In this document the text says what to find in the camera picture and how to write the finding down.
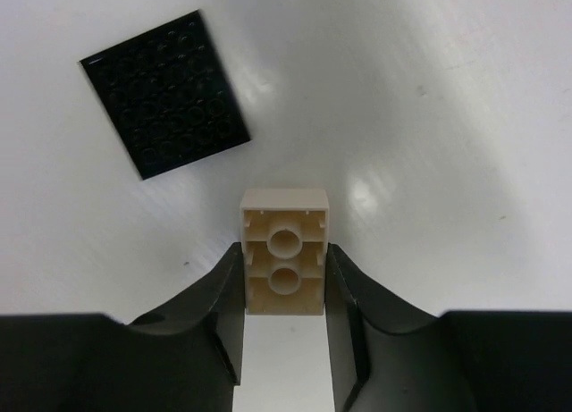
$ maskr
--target black lego plate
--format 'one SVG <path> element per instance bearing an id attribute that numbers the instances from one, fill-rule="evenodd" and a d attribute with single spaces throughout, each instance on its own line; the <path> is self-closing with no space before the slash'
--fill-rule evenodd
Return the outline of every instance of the black lego plate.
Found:
<path id="1" fill-rule="evenodd" d="M 81 65 L 144 180 L 250 141 L 200 12 Z"/>

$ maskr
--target white surface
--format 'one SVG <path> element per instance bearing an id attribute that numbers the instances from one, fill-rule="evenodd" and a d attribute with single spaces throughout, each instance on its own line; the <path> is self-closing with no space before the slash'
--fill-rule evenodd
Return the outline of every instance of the white surface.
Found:
<path id="1" fill-rule="evenodd" d="M 572 308 L 572 0 L 0 3 L 2 312 L 130 320 L 272 186 L 325 188 L 332 241 L 427 311 Z M 199 7 L 254 140 L 139 181 L 77 62 Z M 237 410 L 332 410 L 322 326 L 285 321 L 248 319 Z"/>

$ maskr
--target white lego brick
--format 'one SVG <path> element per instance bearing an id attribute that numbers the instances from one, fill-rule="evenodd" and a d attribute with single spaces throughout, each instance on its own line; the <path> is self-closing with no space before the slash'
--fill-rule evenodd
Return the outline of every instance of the white lego brick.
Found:
<path id="1" fill-rule="evenodd" d="M 329 204 L 321 189 L 249 189 L 240 204 L 247 310 L 321 315 Z"/>

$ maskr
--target lego brick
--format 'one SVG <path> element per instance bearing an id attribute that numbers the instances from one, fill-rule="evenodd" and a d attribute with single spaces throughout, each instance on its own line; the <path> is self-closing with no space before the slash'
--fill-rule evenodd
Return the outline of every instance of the lego brick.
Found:
<path id="1" fill-rule="evenodd" d="M 199 12 L 81 64 L 143 179 L 250 141 Z"/>
<path id="2" fill-rule="evenodd" d="M 250 314 L 321 315 L 329 204 L 320 189 L 249 189 L 240 204 Z"/>

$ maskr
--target white table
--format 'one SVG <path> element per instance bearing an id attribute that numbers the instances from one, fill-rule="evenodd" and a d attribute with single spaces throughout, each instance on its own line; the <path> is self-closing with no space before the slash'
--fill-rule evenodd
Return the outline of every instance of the white table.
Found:
<path id="1" fill-rule="evenodd" d="M 140 181 L 78 61 L 198 8 L 253 141 Z M 429 312 L 572 308 L 572 0 L 0 0 L 0 20 L 0 312 L 127 322 L 272 186 L 326 188 L 332 241 Z M 323 318 L 249 317 L 245 342 L 237 411 L 332 410 Z"/>

